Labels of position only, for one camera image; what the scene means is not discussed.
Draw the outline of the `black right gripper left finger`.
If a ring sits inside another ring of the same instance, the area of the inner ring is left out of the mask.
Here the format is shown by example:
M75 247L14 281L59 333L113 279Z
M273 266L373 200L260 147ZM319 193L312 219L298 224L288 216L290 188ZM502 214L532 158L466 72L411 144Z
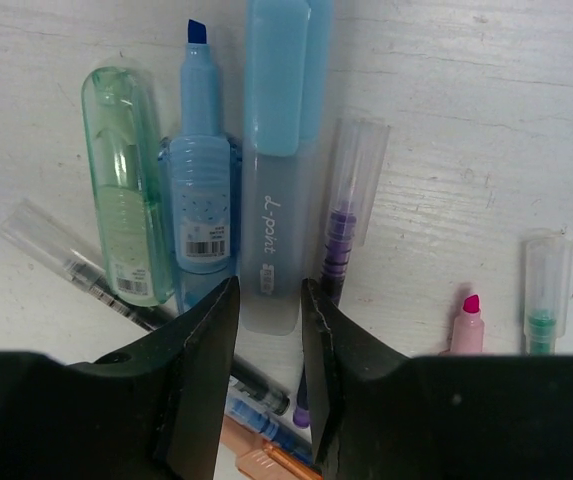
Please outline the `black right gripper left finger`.
M239 281L141 339L72 370L95 408L84 479L210 479L238 331Z

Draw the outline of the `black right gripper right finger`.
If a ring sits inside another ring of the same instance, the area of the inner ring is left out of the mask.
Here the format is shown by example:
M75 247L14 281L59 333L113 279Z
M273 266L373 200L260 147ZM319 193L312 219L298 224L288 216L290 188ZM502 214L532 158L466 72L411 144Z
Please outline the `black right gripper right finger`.
M324 478L410 478L403 357L342 314L314 280L302 284L301 307L313 454Z

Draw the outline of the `light blue L-point highlighter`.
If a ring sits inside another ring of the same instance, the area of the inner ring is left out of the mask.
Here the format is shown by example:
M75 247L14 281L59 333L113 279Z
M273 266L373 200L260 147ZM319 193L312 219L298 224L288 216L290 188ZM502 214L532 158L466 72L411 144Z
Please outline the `light blue L-point highlighter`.
M246 9L241 320L288 335L299 315L334 4L250 1Z

